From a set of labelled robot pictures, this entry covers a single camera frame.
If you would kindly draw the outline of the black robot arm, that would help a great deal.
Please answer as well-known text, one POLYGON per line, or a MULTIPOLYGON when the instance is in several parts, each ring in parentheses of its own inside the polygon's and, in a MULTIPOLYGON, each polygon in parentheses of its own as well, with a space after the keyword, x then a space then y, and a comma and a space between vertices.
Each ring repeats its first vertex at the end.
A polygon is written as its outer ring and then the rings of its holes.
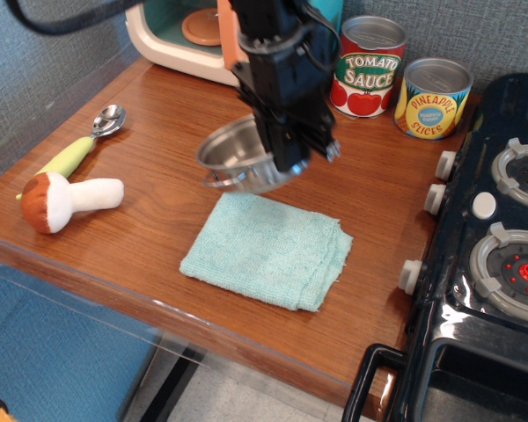
POLYGON ((306 1, 233 1, 238 44, 247 55, 233 67, 239 97, 253 110, 260 140, 287 172, 313 151, 338 153, 327 94, 340 51, 331 22, 306 1))

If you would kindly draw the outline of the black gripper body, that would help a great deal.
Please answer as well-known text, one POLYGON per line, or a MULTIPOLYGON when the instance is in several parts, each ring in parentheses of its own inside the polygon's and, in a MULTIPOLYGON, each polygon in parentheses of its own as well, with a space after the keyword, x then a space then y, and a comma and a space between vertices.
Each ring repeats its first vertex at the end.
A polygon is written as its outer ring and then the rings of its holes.
POLYGON ((295 30, 268 39, 240 33, 238 44, 248 60, 233 68, 239 97, 253 113, 272 114, 276 128, 293 130, 310 152, 329 161, 340 154, 332 133, 334 115, 326 103, 339 41, 329 30, 295 30))

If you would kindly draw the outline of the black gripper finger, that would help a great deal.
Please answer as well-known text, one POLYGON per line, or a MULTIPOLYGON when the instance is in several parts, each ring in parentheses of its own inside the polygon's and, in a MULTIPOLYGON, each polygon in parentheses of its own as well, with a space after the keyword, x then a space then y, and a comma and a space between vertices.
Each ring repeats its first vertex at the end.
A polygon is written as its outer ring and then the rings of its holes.
POLYGON ((309 147, 293 130, 277 128, 272 135, 272 151, 275 166, 280 172, 287 172, 296 164, 310 157, 309 147))
POLYGON ((276 120, 267 112, 254 112, 254 121, 260 137, 260 141, 267 153, 275 153, 276 120))

